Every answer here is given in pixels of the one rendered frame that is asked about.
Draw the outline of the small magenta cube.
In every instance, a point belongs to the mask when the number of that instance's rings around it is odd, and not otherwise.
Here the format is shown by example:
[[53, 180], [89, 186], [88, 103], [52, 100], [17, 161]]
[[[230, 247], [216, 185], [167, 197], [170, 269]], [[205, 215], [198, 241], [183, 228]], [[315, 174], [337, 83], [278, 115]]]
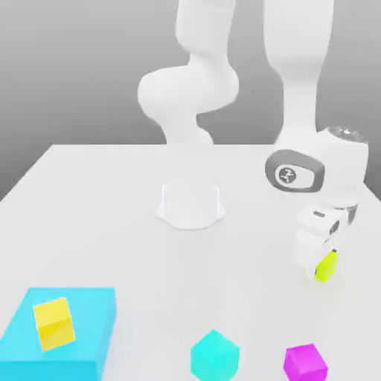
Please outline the small magenta cube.
[[289, 381], [326, 381], [328, 366], [314, 344], [287, 348], [284, 372]]

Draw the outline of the large cyan box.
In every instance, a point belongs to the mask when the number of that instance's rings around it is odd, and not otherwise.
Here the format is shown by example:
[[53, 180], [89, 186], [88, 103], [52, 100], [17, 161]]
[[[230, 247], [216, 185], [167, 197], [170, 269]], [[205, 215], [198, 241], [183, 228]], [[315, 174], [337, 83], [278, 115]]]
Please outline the large cyan box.
[[[44, 351], [33, 307], [66, 298], [75, 340]], [[32, 287], [0, 338], [0, 381], [101, 381], [116, 317], [111, 287]]]

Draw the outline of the small turquoise cube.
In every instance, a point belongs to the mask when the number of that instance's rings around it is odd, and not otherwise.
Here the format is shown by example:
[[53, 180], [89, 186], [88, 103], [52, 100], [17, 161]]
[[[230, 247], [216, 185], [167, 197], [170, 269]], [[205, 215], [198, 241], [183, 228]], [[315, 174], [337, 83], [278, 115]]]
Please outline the small turquoise cube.
[[230, 381], [237, 373], [240, 348], [211, 330], [190, 350], [190, 372], [200, 381]]

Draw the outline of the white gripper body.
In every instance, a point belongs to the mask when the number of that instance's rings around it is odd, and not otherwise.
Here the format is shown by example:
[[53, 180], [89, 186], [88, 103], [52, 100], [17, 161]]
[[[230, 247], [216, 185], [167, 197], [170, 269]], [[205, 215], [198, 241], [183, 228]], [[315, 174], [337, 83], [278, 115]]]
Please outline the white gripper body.
[[337, 251], [335, 238], [340, 228], [340, 212], [335, 209], [304, 207], [296, 218], [297, 231], [292, 258], [309, 279], [316, 276], [318, 265]]

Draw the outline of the small yellow cube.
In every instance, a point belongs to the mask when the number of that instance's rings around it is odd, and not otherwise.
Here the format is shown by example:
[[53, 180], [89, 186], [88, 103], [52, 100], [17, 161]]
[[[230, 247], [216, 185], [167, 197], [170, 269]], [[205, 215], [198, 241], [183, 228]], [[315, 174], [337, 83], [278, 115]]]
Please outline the small yellow cube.
[[33, 306], [36, 330], [43, 351], [75, 341], [71, 311], [64, 297]]

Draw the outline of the small lime cube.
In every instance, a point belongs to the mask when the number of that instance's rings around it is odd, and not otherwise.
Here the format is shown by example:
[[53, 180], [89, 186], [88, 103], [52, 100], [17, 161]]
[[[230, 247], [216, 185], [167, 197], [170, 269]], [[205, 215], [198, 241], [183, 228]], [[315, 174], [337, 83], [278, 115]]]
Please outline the small lime cube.
[[315, 267], [315, 270], [305, 269], [304, 273], [309, 279], [319, 282], [326, 282], [335, 272], [338, 260], [338, 253], [335, 249], [331, 250]]

